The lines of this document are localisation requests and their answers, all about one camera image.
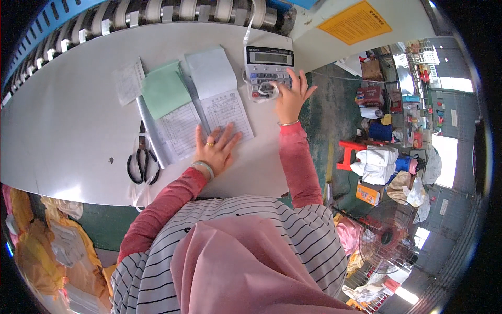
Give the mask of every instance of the black scissors handle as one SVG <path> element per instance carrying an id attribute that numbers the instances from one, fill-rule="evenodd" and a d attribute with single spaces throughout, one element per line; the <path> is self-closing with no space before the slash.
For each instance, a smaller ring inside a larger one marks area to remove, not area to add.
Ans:
<path id="1" fill-rule="evenodd" d="M 145 163 L 144 163 L 143 167 L 141 166 L 141 159 L 140 159 L 141 151 L 145 152 Z M 129 178 L 131 179 L 131 181 L 134 182 L 135 184 L 141 184 L 143 182 L 148 181 L 148 175 L 147 175 L 148 160 L 149 160 L 148 155 L 150 155 L 153 158 L 153 160 L 155 161 L 155 163 L 157 163 L 157 158 L 155 157 L 155 155 L 152 153 L 151 150 L 138 149 L 136 151 L 136 161 L 138 162 L 138 168 L 140 169 L 140 176 L 141 176 L 139 180 L 136 180 L 134 178 L 133 174 L 131 173 L 131 161 L 133 159 L 133 156 L 130 155 L 129 159 L 127 160 L 127 173 L 129 175 Z M 155 182 L 157 182 L 157 179 L 159 178 L 159 174 L 160 174 L 160 168 L 157 170 L 155 177 L 153 178 L 152 182 L 150 182 L 149 185 L 152 185 Z"/>

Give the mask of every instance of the silver bracelet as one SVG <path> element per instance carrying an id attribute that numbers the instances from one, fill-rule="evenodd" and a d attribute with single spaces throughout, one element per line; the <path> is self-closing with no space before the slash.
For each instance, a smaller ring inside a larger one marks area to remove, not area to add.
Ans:
<path id="1" fill-rule="evenodd" d="M 196 161 L 194 162 L 190 167 L 194 166 L 194 165 L 201 165 L 201 166 L 204 166 L 206 167 L 207 171 L 209 171 L 209 173 L 211 174 L 211 178 L 209 179 L 208 183 L 211 182 L 213 179 L 214 179 L 214 172 L 213 172 L 213 169 L 211 169 L 211 167 L 206 164 L 205 162 L 203 161 Z"/>
<path id="2" fill-rule="evenodd" d="M 281 127 L 285 127 L 285 126 L 290 126 L 292 124 L 295 124 L 295 123 L 298 123 L 300 122 L 300 120 L 296 120 L 294 122 L 291 122 L 291 123 L 285 123 L 285 124 L 281 124 L 280 122 L 277 122 L 278 125 L 280 125 Z"/>

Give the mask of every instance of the red fan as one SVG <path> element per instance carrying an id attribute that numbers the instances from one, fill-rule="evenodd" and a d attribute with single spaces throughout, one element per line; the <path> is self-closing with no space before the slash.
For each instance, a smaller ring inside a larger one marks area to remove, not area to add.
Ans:
<path id="1" fill-rule="evenodd" d="M 414 255 L 408 228 L 413 224 L 415 209 L 405 201 L 380 202 L 365 218 L 359 234 L 359 252 L 378 274 L 390 274 L 409 263 Z"/>

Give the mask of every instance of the finger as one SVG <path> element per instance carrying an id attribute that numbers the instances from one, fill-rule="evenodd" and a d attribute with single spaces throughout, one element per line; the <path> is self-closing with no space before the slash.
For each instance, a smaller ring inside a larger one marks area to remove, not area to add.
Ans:
<path id="1" fill-rule="evenodd" d="M 300 70 L 300 93 L 301 95 L 305 95 L 307 88 L 309 87 L 309 83 L 307 82 L 307 77 L 305 76 L 305 72 Z"/>
<path id="2" fill-rule="evenodd" d="M 284 96 L 284 94 L 290 92 L 289 88 L 282 83 L 274 81 L 274 82 L 272 82 L 272 84 L 274 84 L 277 87 L 277 89 L 279 90 L 279 93 L 281 94 L 280 96 Z"/>
<path id="3" fill-rule="evenodd" d="M 286 71 L 291 77 L 291 90 L 295 92 L 300 92 L 300 80 L 296 76 L 295 71 L 289 68 L 287 68 Z"/>
<path id="4" fill-rule="evenodd" d="M 242 138 L 242 132 L 236 133 L 232 137 L 232 139 L 230 140 L 230 142 L 228 142 L 225 145 L 225 148 L 223 148 L 223 153 L 230 154 L 232 152 L 232 149 L 237 145 L 237 143 L 240 141 L 241 138 Z"/>
<path id="5" fill-rule="evenodd" d="M 230 153 L 225 159 L 225 164 L 223 165 L 223 168 L 226 170 L 232 164 L 233 164 L 233 156 L 232 153 Z"/>
<path id="6" fill-rule="evenodd" d="M 197 149 L 201 149 L 205 145 L 204 140 L 202 139 L 202 126 L 200 124 L 197 124 L 197 127 L 195 128 L 195 145 Z"/>
<path id="7" fill-rule="evenodd" d="M 225 146 L 226 142 L 228 142 L 228 138 L 230 137 L 230 134 L 232 134 L 233 130 L 233 123 L 230 122 L 229 124 L 226 125 L 225 131 L 223 131 L 223 134 L 221 135 L 221 138 L 218 140 L 218 143 L 216 143 L 215 148 L 218 150 L 222 150 L 223 147 Z"/>
<path id="8" fill-rule="evenodd" d="M 207 137 L 207 143 L 216 142 L 216 138 L 218 137 L 220 132 L 221 132 L 221 127 L 214 128 L 213 132 L 211 132 L 211 134 L 209 134 L 209 136 Z"/>
<path id="9" fill-rule="evenodd" d="M 311 88 L 309 88 L 309 90 L 305 93 L 305 96 L 303 96 L 303 101 L 306 101 L 310 97 L 310 95 L 315 92 L 316 89 L 317 86 L 312 86 Z"/>

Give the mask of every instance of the yellow sign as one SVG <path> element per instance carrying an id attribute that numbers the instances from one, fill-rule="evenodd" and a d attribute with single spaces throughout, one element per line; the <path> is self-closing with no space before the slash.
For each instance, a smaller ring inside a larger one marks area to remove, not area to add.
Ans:
<path id="1" fill-rule="evenodd" d="M 381 15 L 366 1 L 358 2 L 333 15 L 317 28 L 347 45 L 392 31 Z"/>

